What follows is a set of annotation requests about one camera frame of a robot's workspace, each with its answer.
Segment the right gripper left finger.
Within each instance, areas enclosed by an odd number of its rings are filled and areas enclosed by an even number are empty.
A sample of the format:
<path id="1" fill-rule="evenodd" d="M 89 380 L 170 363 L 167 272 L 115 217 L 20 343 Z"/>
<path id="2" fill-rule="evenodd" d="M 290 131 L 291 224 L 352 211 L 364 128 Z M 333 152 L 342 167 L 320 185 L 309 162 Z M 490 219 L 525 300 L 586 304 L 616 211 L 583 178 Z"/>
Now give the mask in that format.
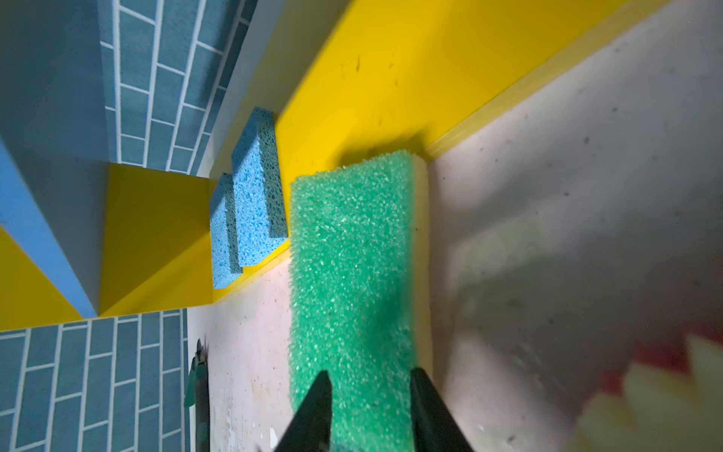
<path id="1" fill-rule="evenodd" d="M 329 372 L 321 371 L 276 447 L 276 452 L 320 452 L 331 447 L 333 386 Z"/>

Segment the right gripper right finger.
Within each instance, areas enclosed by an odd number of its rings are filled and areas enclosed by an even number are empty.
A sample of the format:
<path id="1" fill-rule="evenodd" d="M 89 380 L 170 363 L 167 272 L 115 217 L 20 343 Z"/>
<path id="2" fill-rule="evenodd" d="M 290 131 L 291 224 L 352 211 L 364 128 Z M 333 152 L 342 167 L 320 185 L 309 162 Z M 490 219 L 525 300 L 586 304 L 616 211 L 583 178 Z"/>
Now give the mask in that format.
<path id="1" fill-rule="evenodd" d="M 473 451 L 422 367 L 410 373 L 410 416 L 416 452 Z"/>

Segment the bright green sponge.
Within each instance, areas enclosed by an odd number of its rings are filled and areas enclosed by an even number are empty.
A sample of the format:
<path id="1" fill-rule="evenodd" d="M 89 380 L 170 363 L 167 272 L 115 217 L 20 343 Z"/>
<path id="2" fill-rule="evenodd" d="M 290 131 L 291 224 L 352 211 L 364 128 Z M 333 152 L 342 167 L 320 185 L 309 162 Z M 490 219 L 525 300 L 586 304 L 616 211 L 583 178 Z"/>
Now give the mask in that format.
<path id="1" fill-rule="evenodd" d="M 328 373 L 335 451 L 413 448 L 423 182 L 422 161 L 399 151 L 291 186 L 290 401 Z"/>

